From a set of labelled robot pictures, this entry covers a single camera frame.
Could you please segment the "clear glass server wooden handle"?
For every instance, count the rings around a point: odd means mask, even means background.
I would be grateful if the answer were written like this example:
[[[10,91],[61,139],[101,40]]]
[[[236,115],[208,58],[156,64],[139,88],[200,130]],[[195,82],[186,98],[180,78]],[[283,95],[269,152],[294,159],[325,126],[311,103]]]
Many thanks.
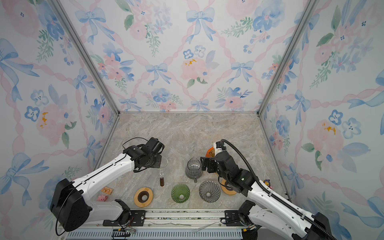
[[[168,166],[168,159],[166,157],[162,157],[160,168],[159,168],[159,181],[160,181],[160,186],[164,187],[165,186],[165,169]]]

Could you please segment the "green glass dripper cone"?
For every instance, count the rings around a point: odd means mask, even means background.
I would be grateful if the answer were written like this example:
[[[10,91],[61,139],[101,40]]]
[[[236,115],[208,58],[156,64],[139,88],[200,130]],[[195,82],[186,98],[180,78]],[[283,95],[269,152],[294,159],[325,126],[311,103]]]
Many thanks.
[[[171,198],[174,202],[182,204],[190,197],[190,189],[185,184],[178,184],[172,188]]]

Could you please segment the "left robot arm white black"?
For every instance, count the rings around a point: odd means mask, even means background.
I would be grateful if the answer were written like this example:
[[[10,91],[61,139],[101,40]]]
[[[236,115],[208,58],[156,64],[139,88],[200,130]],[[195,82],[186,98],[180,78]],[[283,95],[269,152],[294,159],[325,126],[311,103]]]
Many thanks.
[[[56,226],[61,226],[64,232],[72,232],[87,222],[106,221],[118,226],[130,223],[133,215],[124,201],[98,202],[92,198],[128,172],[158,169],[164,148],[158,139],[150,138],[145,144],[124,148],[113,160],[83,177],[58,182],[50,205]]]

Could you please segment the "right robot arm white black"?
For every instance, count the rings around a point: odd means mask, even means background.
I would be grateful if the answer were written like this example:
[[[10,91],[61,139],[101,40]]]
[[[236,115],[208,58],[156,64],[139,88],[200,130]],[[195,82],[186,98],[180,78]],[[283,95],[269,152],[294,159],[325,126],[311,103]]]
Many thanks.
[[[239,208],[241,222],[264,227],[286,240],[334,240],[328,218],[312,214],[278,195],[249,170],[241,169],[226,151],[201,157],[202,169],[217,173],[237,193],[248,198]]]

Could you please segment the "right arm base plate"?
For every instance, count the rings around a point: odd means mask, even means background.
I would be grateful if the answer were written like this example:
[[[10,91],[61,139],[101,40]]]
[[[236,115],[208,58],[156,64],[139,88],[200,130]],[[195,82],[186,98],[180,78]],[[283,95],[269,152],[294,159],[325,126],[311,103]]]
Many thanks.
[[[222,223],[227,227],[247,227],[250,225],[246,215],[239,210],[226,210]]]

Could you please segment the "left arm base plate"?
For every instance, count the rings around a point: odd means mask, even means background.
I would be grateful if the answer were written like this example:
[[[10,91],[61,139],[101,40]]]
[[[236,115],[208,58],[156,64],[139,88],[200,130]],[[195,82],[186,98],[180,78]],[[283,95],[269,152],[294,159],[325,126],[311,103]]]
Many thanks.
[[[130,210],[123,213],[114,221],[104,220],[104,227],[143,227],[147,211]]]

